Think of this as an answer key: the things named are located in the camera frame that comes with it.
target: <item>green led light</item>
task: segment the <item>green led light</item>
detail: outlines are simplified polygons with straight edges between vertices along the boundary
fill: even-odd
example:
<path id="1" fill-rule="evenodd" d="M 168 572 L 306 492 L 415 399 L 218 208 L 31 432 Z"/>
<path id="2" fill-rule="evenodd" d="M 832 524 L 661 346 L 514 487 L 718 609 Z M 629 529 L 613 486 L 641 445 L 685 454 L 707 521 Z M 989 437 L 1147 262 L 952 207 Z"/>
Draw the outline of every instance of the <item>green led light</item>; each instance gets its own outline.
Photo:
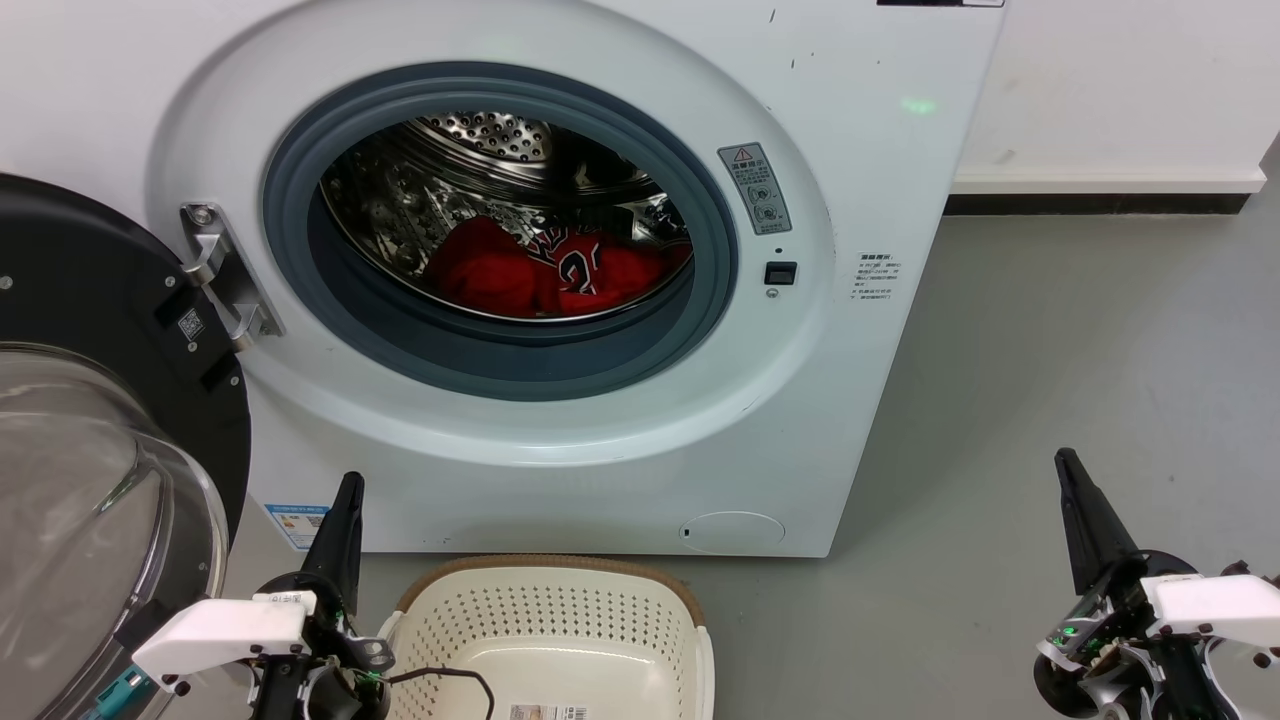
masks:
<path id="1" fill-rule="evenodd" d="M 923 97 L 904 97 L 902 109 L 913 115 L 932 115 L 938 109 L 938 104 Z"/>

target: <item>screw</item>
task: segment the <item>screw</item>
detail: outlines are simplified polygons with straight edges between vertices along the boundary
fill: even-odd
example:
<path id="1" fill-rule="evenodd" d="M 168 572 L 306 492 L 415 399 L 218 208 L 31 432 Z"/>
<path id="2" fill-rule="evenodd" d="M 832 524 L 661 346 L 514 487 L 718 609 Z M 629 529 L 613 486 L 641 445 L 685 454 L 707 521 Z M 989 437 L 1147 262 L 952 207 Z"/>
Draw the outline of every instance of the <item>screw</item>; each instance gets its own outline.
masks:
<path id="1" fill-rule="evenodd" d="M 192 205 L 191 219 L 197 225 L 207 225 L 214 222 L 214 214 L 205 205 Z"/>

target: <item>metal hinge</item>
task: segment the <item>metal hinge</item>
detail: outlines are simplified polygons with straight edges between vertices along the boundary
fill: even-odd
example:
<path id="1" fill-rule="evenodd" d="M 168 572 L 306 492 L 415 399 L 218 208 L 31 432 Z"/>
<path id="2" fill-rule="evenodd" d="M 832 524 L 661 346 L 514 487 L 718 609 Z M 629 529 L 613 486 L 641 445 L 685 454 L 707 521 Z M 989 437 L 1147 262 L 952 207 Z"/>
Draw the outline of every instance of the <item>metal hinge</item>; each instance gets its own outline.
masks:
<path id="1" fill-rule="evenodd" d="M 196 256 L 183 272 L 214 301 L 236 351 L 247 350 L 259 336 L 284 334 L 218 205 L 187 202 L 178 215 Z"/>

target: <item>wire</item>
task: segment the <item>wire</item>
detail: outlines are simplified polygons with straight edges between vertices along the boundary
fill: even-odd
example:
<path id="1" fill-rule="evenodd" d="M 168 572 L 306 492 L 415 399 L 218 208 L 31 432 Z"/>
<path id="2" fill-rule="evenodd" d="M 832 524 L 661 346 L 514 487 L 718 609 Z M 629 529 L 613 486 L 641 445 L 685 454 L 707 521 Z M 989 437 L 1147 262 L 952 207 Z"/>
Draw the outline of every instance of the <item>wire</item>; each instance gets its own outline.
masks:
<path id="1" fill-rule="evenodd" d="M 480 673 L 472 673 L 471 670 L 454 670 L 453 667 L 419 667 L 417 670 L 410 670 L 408 673 L 383 678 L 383 682 L 388 685 L 394 685 L 406 680 L 416 680 L 425 675 L 440 675 L 442 678 L 471 678 L 472 680 L 480 683 L 480 687 L 484 688 L 484 694 L 489 697 L 489 712 L 485 712 L 484 720 L 493 720 L 493 691 L 489 689 L 489 683 L 484 682 Z"/>

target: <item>white laundry basket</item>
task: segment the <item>white laundry basket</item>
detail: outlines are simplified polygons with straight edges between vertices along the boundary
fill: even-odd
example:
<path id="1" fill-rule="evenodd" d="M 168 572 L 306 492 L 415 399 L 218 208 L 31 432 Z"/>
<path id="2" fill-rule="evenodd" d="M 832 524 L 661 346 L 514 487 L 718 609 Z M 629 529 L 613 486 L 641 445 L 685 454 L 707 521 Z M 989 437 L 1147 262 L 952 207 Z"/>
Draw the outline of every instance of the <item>white laundry basket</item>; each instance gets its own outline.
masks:
<path id="1" fill-rule="evenodd" d="M 393 674 L 471 670 L 495 696 L 494 720 L 710 720 L 712 643 L 678 580 L 593 557 L 457 560 L 420 579 L 383 628 Z M 428 675 L 392 689 L 392 720 L 484 720 L 466 678 Z"/>

